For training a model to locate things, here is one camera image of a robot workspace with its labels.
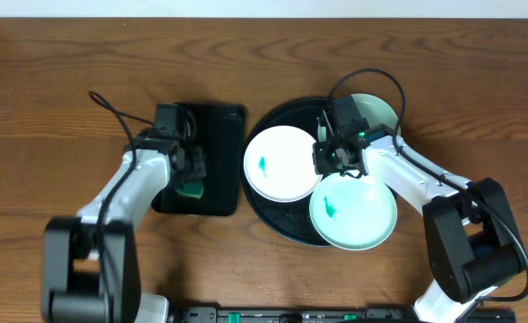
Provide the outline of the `green sponge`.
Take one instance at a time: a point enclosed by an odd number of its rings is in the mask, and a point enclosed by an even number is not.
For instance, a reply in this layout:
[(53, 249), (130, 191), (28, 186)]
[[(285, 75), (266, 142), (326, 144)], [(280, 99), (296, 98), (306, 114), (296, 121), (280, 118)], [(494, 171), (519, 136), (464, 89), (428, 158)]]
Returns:
[(186, 198), (200, 199), (203, 196), (204, 184), (201, 179), (178, 183), (174, 187), (175, 192)]

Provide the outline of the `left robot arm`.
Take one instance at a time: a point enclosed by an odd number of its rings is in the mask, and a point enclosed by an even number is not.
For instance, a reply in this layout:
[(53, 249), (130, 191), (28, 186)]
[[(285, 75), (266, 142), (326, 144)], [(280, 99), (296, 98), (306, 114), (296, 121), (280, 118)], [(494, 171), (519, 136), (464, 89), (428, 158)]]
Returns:
[(205, 175), (194, 130), (148, 128), (75, 216), (44, 230), (41, 316), (46, 322), (166, 322), (169, 301), (141, 287), (134, 232), (162, 189)]

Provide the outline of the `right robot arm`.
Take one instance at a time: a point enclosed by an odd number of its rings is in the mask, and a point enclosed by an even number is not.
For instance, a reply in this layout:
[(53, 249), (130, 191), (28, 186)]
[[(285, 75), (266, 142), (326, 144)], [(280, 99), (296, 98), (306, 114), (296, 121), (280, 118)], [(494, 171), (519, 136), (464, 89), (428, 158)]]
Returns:
[(473, 182), (415, 152), (390, 127), (321, 126), (313, 146), (316, 172), (326, 178), (385, 184), (423, 218), (434, 279), (413, 305), (420, 322), (463, 322), (491, 292), (525, 273), (524, 290), (499, 296), (514, 302), (528, 295), (528, 254), (504, 189), (486, 178)]

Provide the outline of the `white plate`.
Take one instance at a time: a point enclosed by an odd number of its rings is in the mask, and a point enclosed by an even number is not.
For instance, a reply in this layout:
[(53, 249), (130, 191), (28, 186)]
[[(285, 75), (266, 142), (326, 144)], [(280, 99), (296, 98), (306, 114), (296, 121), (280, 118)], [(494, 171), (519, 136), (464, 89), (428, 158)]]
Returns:
[(248, 144), (243, 161), (249, 186), (260, 196), (290, 203), (310, 195), (322, 180), (312, 152), (316, 139), (292, 126), (269, 127)]

